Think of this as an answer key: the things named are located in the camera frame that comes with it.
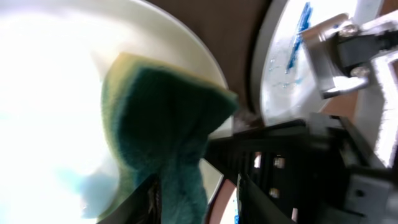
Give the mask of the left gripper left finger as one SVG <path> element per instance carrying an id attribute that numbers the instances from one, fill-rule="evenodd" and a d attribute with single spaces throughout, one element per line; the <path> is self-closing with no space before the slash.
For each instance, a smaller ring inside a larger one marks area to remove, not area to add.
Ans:
<path id="1" fill-rule="evenodd" d="M 115 211 L 98 224 L 161 224 L 160 180 L 150 175 Z"/>

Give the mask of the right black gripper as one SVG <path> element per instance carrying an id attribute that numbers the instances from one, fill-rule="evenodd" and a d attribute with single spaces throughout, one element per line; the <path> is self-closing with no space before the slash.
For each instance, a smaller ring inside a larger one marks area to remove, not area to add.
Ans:
<path id="1" fill-rule="evenodd" d="M 205 159 L 246 174 L 294 223 L 396 223 L 397 169 L 341 116 L 315 113 L 210 141 Z"/>

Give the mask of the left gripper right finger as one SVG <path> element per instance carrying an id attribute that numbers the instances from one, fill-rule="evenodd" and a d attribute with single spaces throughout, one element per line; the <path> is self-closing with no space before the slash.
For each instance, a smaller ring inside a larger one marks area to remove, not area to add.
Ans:
<path id="1" fill-rule="evenodd" d="M 239 224 L 294 224 L 246 174 L 238 175 Z"/>

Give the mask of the green yellow sponge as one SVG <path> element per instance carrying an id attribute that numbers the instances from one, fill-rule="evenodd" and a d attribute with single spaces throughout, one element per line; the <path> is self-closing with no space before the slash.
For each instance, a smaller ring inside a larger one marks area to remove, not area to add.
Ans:
<path id="1" fill-rule="evenodd" d="M 99 219 L 157 175 L 162 223 L 203 223 L 208 199 L 200 160 L 210 134 L 238 106 L 235 93 L 182 68 L 119 54 L 103 82 L 101 115 L 120 179 L 114 200 Z"/>

